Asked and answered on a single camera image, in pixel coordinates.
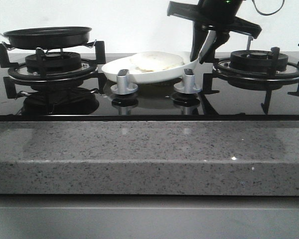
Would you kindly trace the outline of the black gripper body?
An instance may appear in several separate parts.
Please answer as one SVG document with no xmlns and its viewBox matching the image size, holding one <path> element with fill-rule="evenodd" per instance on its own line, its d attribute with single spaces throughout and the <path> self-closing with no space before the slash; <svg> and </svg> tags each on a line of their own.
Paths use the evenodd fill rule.
<svg viewBox="0 0 299 239">
<path fill-rule="evenodd" d="M 259 25 L 236 16 L 241 0 L 200 0 L 198 4 L 170 1 L 167 15 L 192 20 L 214 31 L 233 31 L 257 38 Z"/>
</svg>

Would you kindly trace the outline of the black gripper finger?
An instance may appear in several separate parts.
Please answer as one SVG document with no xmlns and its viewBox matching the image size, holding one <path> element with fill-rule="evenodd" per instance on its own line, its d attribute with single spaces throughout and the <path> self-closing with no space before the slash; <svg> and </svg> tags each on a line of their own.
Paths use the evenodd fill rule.
<svg viewBox="0 0 299 239">
<path fill-rule="evenodd" d="M 207 38 L 203 43 L 202 49 L 199 53 L 199 63 L 203 64 L 221 45 L 229 40 L 230 34 L 228 31 L 214 31 L 210 30 Z"/>
<path fill-rule="evenodd" d="M 203 24 L 194 21 L 193 22 L 193 37 L 192 48 L 190 53 L 190 61 L 199 59 L 200 62 L 204 62 L 206 59 L 206 53 L 200 54 L 203 44 L 205 43 L 209 30 Z"/>
</svg>

